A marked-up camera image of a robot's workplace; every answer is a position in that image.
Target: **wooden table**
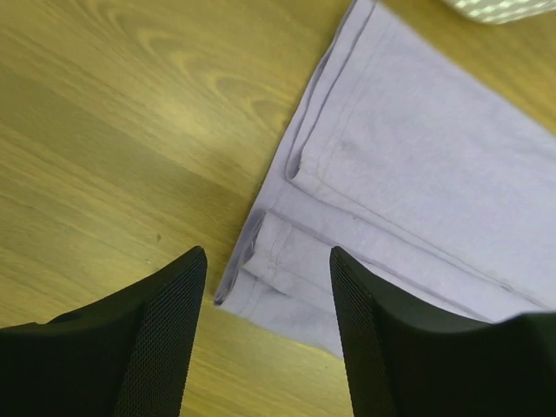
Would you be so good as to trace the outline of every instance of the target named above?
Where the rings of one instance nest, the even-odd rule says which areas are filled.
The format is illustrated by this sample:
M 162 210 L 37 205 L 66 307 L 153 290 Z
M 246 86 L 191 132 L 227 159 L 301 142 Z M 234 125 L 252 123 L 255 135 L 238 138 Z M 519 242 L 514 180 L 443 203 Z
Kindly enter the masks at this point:
M 481 26 L 387 3 L 556 132 L 556 14 Z M 0 3 L 0 326 L 47 321 L 195 244 L 186 415 L 349 416 L 343 364 L 211 306 L 348 0 Z

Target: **folded towel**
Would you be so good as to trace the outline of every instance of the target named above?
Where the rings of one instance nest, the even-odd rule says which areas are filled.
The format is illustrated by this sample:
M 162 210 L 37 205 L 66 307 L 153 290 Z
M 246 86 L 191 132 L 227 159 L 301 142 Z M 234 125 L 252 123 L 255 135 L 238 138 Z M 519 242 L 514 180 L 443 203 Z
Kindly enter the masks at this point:
M 401 64 L 392 70 L 392 63 Z M 381 68 L 385 64 L 390 65 L 389 71 Z M 453 80 L 455 85 L 451 88 L 459 90 L 461 83 L 463 90 L 472 91 L 473 96 L 469 98 L 466 94 L 465 100 L 471 99 L 475 105 L 469 109 L 468 104 L 459 102 L 457 97 L 436 90 L 427 74 L 437 73 L 443 77 L 443 82 L 445 78 Z M 373 74 L 380 77 L 375 80 Z M 396 80 L 404 80 L 404 90 L 392 87 Z M 376 106 L 370 106 L 367 101 L 369 91 L 378 103 Z M 411 97 L 408 103 L 430 100 L 426 105 L 408 109 L 405 107 L 406 96 Z M 445 97 L 447 103 L 456 106 L 455 109 L 466 109 L 469 113 L 445 111 Z M 489 112 L 477 111 L 481 109 L 489 109 Z M 433 117 L 435 111 L 444 118 Z M 492 197 L 484 195 L 495 190 L 494 186 L 475 188 L 500 180 L 496 161 L 487 163 L 481 159 L 479 168 L 484 169 L 483 176 L 471 172 L 473 179 L 466 182 L 462 174 L 466 171 L 462 167 L 466 167 L 471 156 L 465 153 L 459 156 L 457 150 L 460 142 L 473 142 L 462 136 L 477 137 L 489 133 L 489 138 L 504 137 L 505 127 L 488 120 L 506 113 L 519 119 L 511 121 L 510 133 L 514 128 L 520 135 L 542 133 L 533 139 L 524 138 L 521 149 L 530 149 L 530 142 L 546 141 L 544 130 L 439 57 L 383 6 L 368 0 L 355 1 L 315 70 L 276 151 L 261 193 L 217 290 L 216 305 L 285 337 L 340 356 L 341 344 L 330 298 L 328 272 L 328 248 L 340 245 L 376 274 L 428 302 L 459 314 L 498 321 L 523 311 L 545 308 L 549 300 L 537 294 L 535 275 L 528 275 L 530 281 L 513 281 L 514 275 L 507 275 L 507 268 L 490 268 L 487 256 L 472 257 L 473 245 L 469 242 L 494 254 L 493 265 L 497 268 L 504 254 L 498 253 L 497 248 L 487 248 L 476 235 L 483 235 L 482 239 L 488 240 L 491 231 L 499 231 L 499 224 L 521 230 L 526 220 L 502 220 L 498 218 L 498 212 L 483 209 L 480 211 L 482 218 L 468 223 L 475 227 L 471 231 L 464 230 L 461 225 L 446 224 L 443 218 L 447 215 L 450 222 L 466 219 L 466 213 L 446 213 L 444 209 L 446 205 L 450 210 L 458 211 L 450 200 L 455 196 L 459 197 L 456 201 L 462 204 L 463 210 L 470 208 L 469 214 L 473 215 L 477 208 L 493 210 L 489 205 L 492 198 L 502 203 L 514 201 L 515 195 L 510 200 L 507 200 L 509 197 L 502 198 L 504 194 L 500 192 Z M 469 121 L 469 126 L 462 120 Z M 356 128 L 352 129 L 352 122 L 358 123 Z M 416 127 L 414 133 L 407 125 Z M 450 136 L 451 125 L 459 131 Z M 396 136 L 398 129 L 410 139 L 403 142 L 403 136 Z M 377 138 L 375 132 L 378 131 L 381 137 Z M 413 141 L 421 145 L 414 146 Z M 453 151 L 447 146 L 450 143 L 454 146 Z M 481 145 L 485 149 L 493 146 L 488 138 L 474 143 L 475 152 L 481 149 Z M 361 149 L 364 158 L 359 158 L 357 149 Z M 506 151 L 512 161 L 527 166 L 529 153 L 512 148 Z M 335 160 L 338 152 L 343 160 Z M 324 165 L 319 163 L 321 157 Z M 446 178 L 426 176 L 434 167 L 427 166 L 431 163 L 440 165 L 443 168 L 440 172 Z M 453 180 L 449 179 L 449 164 L 459 167 Z M 491 165 L 496 168 L 494 176 L 490 176 Z M 321 172 L 321 166 L 332 168 Z M 478 170 L 476 163 L 472 166 Z M 371 176 L 374 169 L 379 176 Z M 548 173 L 539 176 L 551 178 Z M 453 189 L 439 188 L 436 184 Z M 411 189 L 415 186 L 419 186 L 417 195 Z M 459 187 L 466 190 L 464 194 L 458 194 Z M 366 195 L 367 189 L 373 196 L 370 199 Z M 480 203 L 474 205 L 474 202 L 465 201 L 467 192 Z M 531 206 L 527 207 L 528 213 L 534 213 Z M 508 213 L 516 215 L 513 211 L 500 211 L 502 216 Z M 478 228 L 479 222 L 495 224 L 487 224 L 481 229 Z M 430 225 L 439 230 L 429 230 Z M 460 235 L 447 235 L 444 228 Z M 463 241 L 461 252 L 457 246 L 460 241 Z M 499 243 L 500 239 L 495 237 L 489 242 Z M 540 250 L 539 257 L 545 259 L 544 253 L 544 249 Z

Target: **cloth fold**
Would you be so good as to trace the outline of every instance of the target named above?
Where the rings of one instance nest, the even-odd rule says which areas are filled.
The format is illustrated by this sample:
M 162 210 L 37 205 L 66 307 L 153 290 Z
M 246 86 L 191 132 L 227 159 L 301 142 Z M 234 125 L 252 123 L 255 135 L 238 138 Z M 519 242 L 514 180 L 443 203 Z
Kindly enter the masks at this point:
M 500 321 L 554 307 L 556 292 L 545 294 L 556 269 L 546 216 L 554 145 L 384 6 L 356 0 L 282 138 L 215 304 L 341 356 L 328 268 L 339 245 L 457 314 Z

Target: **white perforated container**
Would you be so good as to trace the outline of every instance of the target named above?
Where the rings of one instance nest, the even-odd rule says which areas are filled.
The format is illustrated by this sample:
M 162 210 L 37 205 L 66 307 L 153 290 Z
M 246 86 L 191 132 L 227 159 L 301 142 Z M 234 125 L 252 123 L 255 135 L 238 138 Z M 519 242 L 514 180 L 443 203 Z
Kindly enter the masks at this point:
M 481 23 L 500 24 L 556 10 L 556 0 L 444 0 Z

